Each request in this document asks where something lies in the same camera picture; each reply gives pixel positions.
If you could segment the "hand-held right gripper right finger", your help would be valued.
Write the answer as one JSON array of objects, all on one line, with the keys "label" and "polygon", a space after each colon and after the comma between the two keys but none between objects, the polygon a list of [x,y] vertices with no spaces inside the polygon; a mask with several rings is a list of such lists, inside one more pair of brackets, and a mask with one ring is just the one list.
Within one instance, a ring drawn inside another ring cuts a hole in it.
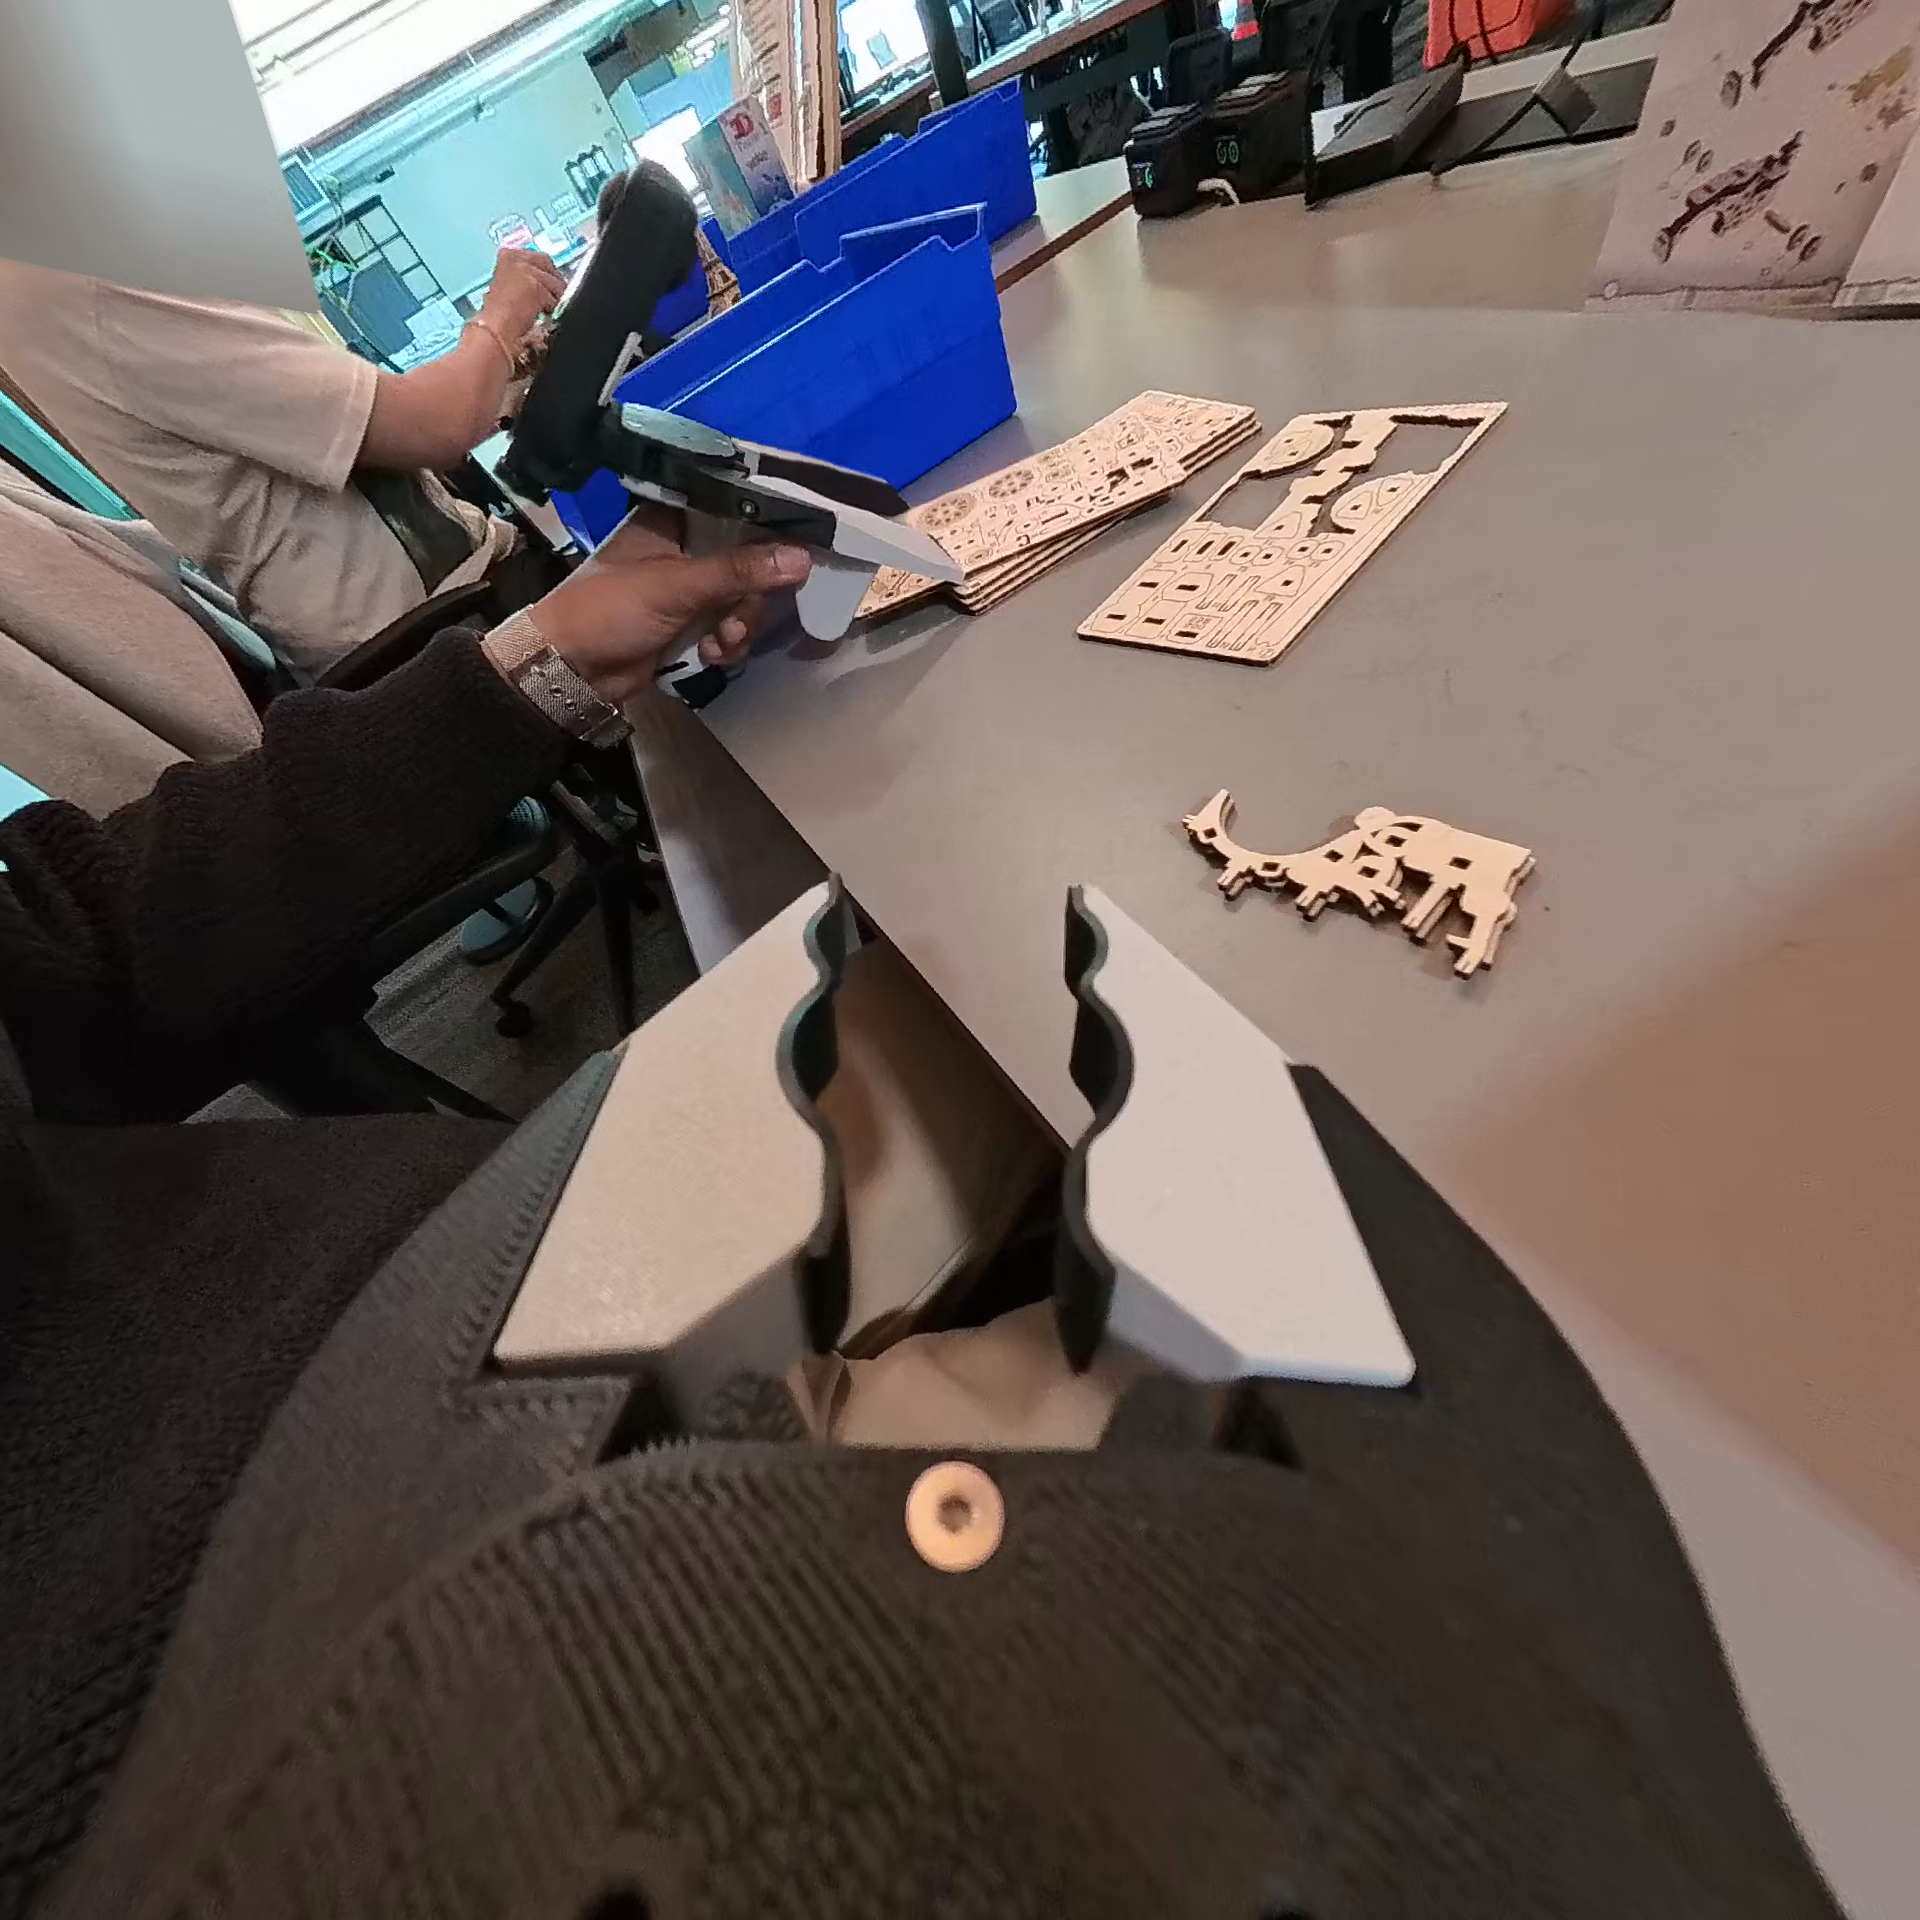
[{"label": "hand-held right gripper right finger", "polygon": [[1070,1079],[1053,1325],[1199,1384],[1402,1390],[1417,1360],[1285,1049],[1114,900],[1066,892]]}]

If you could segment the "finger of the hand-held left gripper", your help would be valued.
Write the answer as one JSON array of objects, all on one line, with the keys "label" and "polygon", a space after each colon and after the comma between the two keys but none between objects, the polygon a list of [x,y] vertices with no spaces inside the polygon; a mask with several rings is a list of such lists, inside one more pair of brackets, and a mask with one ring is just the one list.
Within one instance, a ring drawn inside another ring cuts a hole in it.
[{"label": "finger of the hand-held left gripper", "polygon": [[957,584],[967,568],[909,518],[887,518],[816,497],[752,497],[752,527],[809,552],[809,574],[795,590],[800,631],[839,640],[851,623],[872,575],[881,568],[936,584]]},{"label": "finger of the hand-held left gripper", "polygon": [[866,512],[881,518],[907,513],[904,496],[878,474],[760,444],[735,444],[735,453],[750,474],[741,486],[758,500],[755,513],[763,521],[818,518],[842,512]]}]

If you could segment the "wooden elephant puzzle model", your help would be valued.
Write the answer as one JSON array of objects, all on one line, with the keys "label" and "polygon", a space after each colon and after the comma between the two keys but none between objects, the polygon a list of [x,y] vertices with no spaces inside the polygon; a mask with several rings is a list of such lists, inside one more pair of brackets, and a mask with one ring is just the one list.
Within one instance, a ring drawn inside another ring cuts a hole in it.
[{"label": "wooden elephant puzzle model", "polygon": [[1415,943],[1445,938],[1457,977],[1491,966],[1536,869],[1528,847],[1391,807],[1359,807],[1311,847],[1263,852],[1237,836],[1227,789],[1186,814],[1181,830],[1213,861],[1227,900],[1258,892],[1291,900],[1302,921],[1333,904],[1393,921]]}]

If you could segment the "person's left forearm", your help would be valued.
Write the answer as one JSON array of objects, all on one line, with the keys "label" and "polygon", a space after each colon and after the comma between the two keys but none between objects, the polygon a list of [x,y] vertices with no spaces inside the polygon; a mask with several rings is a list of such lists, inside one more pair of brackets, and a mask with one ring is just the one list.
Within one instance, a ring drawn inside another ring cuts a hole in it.
[{"label": "person's left forearm", "polygon": [[5,1116],[183,1119],[256,1076],[574,744],[454,629],[369,688],[279,700],[256,749],[103,818],[7,816]]}]

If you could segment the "grey desk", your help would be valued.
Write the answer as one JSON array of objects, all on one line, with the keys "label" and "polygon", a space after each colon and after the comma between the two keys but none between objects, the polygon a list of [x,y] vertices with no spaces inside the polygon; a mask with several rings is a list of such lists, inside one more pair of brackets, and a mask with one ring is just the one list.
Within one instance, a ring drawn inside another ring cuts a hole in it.
[{"label": "grey desk", "polygon": [[[1001,293],[1016,417],[1506,414],[1272,665],[1082,642],[1179,518],[747,668],[635,753],[703,964],[818,865],[1056,1135],[1070,882],[1319,1065],[1551,1310],[1663,1487],[1853,1916],[1915,1916],[1915,324],[1579,298],[1621,153],[1139,224]],[[1528,847],[1489,968],[1227,900],[1365,807]]]}]

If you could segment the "blue plastic bin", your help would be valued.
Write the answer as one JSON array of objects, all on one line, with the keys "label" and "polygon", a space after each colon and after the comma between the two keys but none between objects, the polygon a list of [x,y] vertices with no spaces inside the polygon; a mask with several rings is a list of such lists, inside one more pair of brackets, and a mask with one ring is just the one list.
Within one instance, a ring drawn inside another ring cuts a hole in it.
[{"label": "blue plastic bin", "polygon": [[701,231],[703,245],[750,294],[797,265],[837,261],[851,231],[967,206],[983,207],[981,231],[991,242],[1034,215],[1019,80],[923,117],[913,135],[887,135],[741,236],[723,236],[712,216]]},{"label": "blue plastic bin", "polygon": [[[609,394],[903,488],[1016,407],[986,210],[961,201],[851,228],[833,261],[781,271],[640,359]],[[654,316],[697,265],[689,212],[671,175],[631,178],[549,335],[541,376],[560,369],[567,319]],[[582,453],[571,471],[535,453],[522,431],[535,410],[530,389],[496,477],[575,500],[561,524],[589,549],[613,529],[613,473]]]}]

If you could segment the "stack of wooden puzzle sheets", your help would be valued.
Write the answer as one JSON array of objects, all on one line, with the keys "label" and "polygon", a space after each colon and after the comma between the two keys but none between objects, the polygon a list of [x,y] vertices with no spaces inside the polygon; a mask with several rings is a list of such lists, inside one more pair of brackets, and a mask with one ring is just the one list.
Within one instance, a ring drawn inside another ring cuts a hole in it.
[{"label": "stack of wooden puzzle sheets", "polygon": [[855,620],[878,622],[939,599],[985,613],[1176,493],[1257,429],[1249,404],[1145,391],[1080,433],[913,506],[909,518],[961,568],[960,581],[881,566]]}]

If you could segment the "colourful cardboard box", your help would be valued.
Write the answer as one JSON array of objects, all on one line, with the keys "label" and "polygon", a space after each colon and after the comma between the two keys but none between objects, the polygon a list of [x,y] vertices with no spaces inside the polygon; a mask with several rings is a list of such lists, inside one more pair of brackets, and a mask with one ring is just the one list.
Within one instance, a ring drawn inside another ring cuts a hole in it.
[{"label": "colourful cardboard box", "polygon": [[721,232],[733,240],[795,199],[779,144],[753,96],[728,103],[682,141],[688,166]]}]

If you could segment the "wooden puzzle sheet with cutouts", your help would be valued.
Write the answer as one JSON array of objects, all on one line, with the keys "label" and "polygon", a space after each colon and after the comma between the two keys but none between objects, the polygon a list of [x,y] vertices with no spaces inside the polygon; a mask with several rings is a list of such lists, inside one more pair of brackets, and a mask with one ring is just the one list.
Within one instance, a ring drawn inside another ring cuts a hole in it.
[{"label": "wooden puzzle sheet with cutouts", "polygon": [[1462,400],[1288,417],[1077,634],[1279,660],[1503,414],[1503,400]]}]

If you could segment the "silver mesh wristwatch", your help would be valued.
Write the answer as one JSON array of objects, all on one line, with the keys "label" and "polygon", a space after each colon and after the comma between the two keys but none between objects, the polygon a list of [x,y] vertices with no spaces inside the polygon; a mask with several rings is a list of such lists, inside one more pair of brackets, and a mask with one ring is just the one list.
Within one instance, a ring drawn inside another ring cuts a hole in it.
[{"label": "silver mesh wristwatch", "polygon": [[629,716],[546,642],[531,609],[497,622],[482,648],[497,676],[571,740],[608,751],[632,733]]}]

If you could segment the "black office chair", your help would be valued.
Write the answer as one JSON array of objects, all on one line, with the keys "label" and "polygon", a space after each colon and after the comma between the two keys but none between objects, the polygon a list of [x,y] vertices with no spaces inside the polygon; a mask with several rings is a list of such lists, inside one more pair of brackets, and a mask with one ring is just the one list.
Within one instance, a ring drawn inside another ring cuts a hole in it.
[{"label": "black office chair", "polygon": [[531,1025],[519,999],[521,981],[599,909],[615,1008],[629,1014],[632,975],[617,970],[632,959],[626,914],[651,914],[658,900],[645,870],[648,855],[640,847],[637,816],[615,809],[621,790],[609,770],[609,757],[568,757],[563,775],[519,799],[454,880],[409,900],[367,936],[346,964],[350,981],[371,990],[445,933],[480,918],[496,938],[531,949],[493,993],[496,1029],[515,1040]]}]

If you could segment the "black power pack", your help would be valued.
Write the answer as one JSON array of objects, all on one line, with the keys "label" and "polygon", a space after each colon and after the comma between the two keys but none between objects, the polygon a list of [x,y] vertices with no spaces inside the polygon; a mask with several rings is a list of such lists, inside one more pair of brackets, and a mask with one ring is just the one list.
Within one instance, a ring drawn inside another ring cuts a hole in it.
[{"label": "black power pack", "polygon": [[1151,109],[1125,144],[1135,216],[1175,218],[1194,207],[1216,178],[1209,106],[1175,103]]},{"label": "black power pack", "polygon": [[1263,201],[1298,185],[1315,106],[1304,70],[1257,72],[1207,106],[1205,186],[1222,186],[1237,202]]}]

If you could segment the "person's black sweater torso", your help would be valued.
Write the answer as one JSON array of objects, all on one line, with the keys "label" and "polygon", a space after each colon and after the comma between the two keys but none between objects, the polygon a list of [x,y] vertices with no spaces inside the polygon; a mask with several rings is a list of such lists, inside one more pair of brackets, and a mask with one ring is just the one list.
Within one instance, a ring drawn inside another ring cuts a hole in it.
[{"label": "person's black sweater torso", "polygon": [[502,1119],[46,1122],[5,1074],[1,1913],[72,1855],[293,1380]]}]

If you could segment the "grey jacket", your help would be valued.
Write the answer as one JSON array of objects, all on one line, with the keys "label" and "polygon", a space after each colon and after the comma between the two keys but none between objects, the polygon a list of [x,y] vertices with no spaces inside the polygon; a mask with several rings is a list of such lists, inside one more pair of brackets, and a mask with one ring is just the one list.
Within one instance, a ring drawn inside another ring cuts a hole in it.
[{"label": "grey jacket", "polygon": [[181,556],[144,518],[83,512],[1,463],[5,768],[103,818],[169,768],[257,740]]}]

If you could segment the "folded white instruction booklet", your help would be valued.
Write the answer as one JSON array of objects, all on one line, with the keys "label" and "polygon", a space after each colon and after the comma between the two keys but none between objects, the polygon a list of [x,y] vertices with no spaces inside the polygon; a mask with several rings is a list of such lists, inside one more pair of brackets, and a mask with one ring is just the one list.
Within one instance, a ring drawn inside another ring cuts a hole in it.
[{"label": "folded white instruction booklet", "polygon": [[1674,4],[1587,304],[1913,318],[1917,4]]}]

